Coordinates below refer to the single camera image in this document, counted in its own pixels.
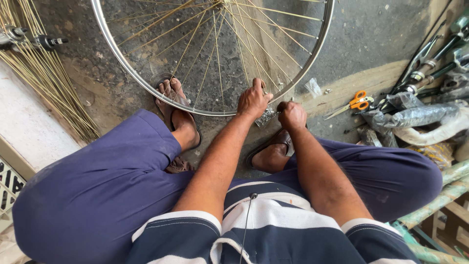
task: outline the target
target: sandal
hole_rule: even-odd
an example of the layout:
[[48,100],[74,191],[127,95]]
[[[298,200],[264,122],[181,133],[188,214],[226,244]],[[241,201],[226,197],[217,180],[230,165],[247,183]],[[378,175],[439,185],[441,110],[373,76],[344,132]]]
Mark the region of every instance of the sandal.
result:
[[[172,78],[176,78],[176,76],[174,76],[173,74],[171,74],[169,72],[165,72],[165,73],[161,74],[160,77],[161,77],[161,79],[158,82],[154,82],[154,84],[152,85],[152,87],[155,88],[159,93],[160,93],[160,91],[159,91],[159,85],[160,84],[164,83],[165,80],[170,80],[171,81]],[[189,102],[185,98],[178,95],[176,93],[176,91],[173,89],[173,87],[171,86],[171,84],[169,84],[169,85],[171,87],[171,91],[169,92],[168,98],[174,100],[175,102],[177,102],[181,105],[189,106]],[[153,102],[155,103],[155,106],[163,114],[163,116],[165,118],[165,122],[170,125],[172,131],[176,130],[174,128],[173,121],[171,121],[171,116],[173,115],[174,110],[176,110],[177,108],[172,106],[172,105],[166,104],[165,110],[161,111],[158,104],[156,103],[157,97],[154,96],[154,95],[152,95],[152,97],[153,97]],[[197,146],[195,146],[195,147],[193,147],[189,150],[193,150],[193,149],[198,148],[200,146],[200,144],[202,143],[202,133],[200,132],[199,126],[197,125],[197,123],[196,123],[196,129],[197,129],[197,132],[199,133],[200,140],[199,140],[199,143],[197,144]]]
[[292,142],[292,139],[290,137],[290,134],[288,134],[288,132],[280,134],[280,132],[282,132],[283,130],[285,130],[285,129],[282,128],[282,129],[278,130],[277,133],[275,133],[275,135],[273,135],[267,142],[260,145],[259,147],[254,149],[251,153],[249,153],[248,158],[246,159],[246,163],[247,163],[248,167],[254,169],[254,166],[252,165],[252,158],[254,157],[254,155],[261,152],[262,150],[264,150],[265,148],[267,148],[270,145],[285,144],[287,146],[287,152],[286,152],[287,154],[290,151],[292,151],[292,152],[295,151],[295,149],[293,149],[293,142]]

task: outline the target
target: navy blue pants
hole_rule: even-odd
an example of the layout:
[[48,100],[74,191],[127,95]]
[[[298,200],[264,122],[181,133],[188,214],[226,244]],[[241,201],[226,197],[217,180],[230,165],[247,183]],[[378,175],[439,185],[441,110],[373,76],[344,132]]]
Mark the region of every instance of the navy blue pants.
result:
[[[376,220],[411,213],[441,191],[441,172],[415,151],[319,142],[350,177]],[[46,264],[124,263],[135,230],[171,210],[189,183],[193,171],[163,171],[180,152],[181,146],[157,115],[137,111],[25,185],[13,206],[19,247]],[[254,180],[302,192],[295,157],[282,172],[234,179],[231,186]]]

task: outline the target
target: striped shirt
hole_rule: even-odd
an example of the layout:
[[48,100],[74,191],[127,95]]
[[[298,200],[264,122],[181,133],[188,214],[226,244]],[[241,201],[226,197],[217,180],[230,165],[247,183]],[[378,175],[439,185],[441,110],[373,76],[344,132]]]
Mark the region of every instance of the striped shirt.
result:
[[[257,193],[251,201],[249,194]],[[132,236],[128,264],[416,264],[394,228],[358,218],[339,226],[297,191],[251,182],[227,192],[223,222],[203,211],[154,217]]]

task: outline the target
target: orange scissors handle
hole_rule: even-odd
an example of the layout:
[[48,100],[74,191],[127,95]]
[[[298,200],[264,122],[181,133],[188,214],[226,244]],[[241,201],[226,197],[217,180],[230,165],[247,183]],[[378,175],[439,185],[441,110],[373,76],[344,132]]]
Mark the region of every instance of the orange scissors handle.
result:
[[363,101],[363,102],[358,102],[356,104],[350,105],[350,108],[358,108],[358,110],[363,110],[367,108],[369,105],[370,104],[368,103],[368,101]]
[[366,96],[365,91],[363,91],[363,90],[358,91],[358,92],[355,93],[355,98],[352,101],[350,101],[349,104],[350,105],[356,104],[356,103],[358,103],[358,101],[360,101],[360,99],[365,98],[365,96]]

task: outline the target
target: hand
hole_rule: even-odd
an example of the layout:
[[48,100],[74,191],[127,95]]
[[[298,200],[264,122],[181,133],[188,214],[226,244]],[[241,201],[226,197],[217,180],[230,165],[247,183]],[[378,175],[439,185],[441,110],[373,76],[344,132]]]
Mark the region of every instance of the hand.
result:
[[279,121],[288,132],[305,128],[307,115],[301,104],[293,101],[283,101],[279,104],[277,110],[281,111]]
[[262,84],[263,82],[259,78],[252,80],[252,87],[239,97],[237,115],[249,116],[253,121],[261,117],[267,108],[267,103],[273,97],[271,93],[262,95]]

